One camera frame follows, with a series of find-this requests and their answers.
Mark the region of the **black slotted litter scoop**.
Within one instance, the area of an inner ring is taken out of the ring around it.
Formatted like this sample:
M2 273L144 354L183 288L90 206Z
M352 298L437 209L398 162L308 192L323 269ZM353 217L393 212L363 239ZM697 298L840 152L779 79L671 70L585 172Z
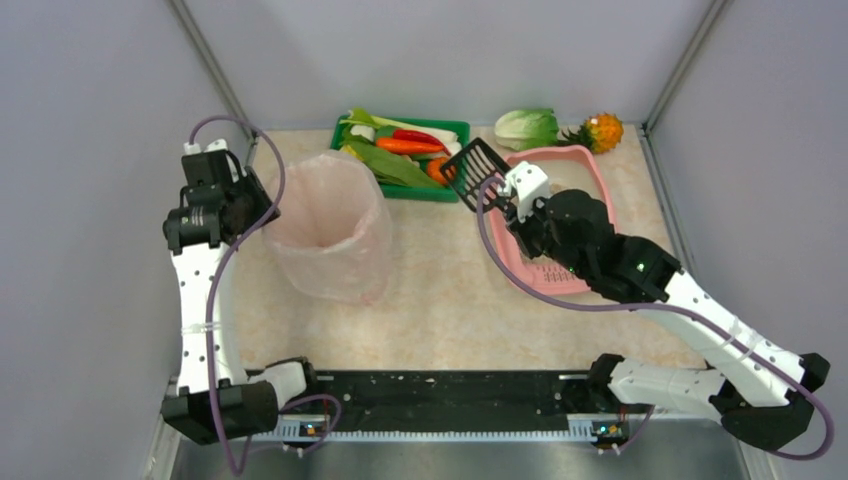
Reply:
M506 161L485 140L477 137L449 158L439 171L447 185L472 212L478 205L482 206L483 212L488 212L492 208L501 208L504 202L496 200L497 194L492 190L479 201L478 194L483 191L483 183L490 178L504 180L509 169Z

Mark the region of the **pink plastic trash bag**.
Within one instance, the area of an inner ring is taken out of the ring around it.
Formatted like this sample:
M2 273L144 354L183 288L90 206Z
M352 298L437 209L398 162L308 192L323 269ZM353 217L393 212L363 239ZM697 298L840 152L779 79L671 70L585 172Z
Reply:
M388 288L392 222L372 171L325 150L287 166L280 216L262 229L283 274L302 294L371 304Z

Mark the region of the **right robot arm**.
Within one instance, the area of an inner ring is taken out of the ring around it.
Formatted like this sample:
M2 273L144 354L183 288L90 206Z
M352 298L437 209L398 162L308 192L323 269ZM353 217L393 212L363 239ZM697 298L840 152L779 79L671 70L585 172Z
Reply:
M713 299L655 242L619 233L606 205L581 190L513 194L496 201L521 252L583 280L602 311L641 314L701 355L705 366L675 369L615 354L591 366L592 390L609 402L644 404L712 420L737 440L785 455L815 415L829 362L780 348Z

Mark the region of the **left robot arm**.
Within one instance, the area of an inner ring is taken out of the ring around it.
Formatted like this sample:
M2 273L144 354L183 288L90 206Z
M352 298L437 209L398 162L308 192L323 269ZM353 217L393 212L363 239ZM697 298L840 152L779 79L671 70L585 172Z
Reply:
M305 392L304 358L250 375L242 366L232 302L232 275L219 268L229 248L255 223L278 218L255 171L223 141L187 143L181 165L186 186L163 223L177 275L181 364L163 420L200 445L273 431L282 407Z

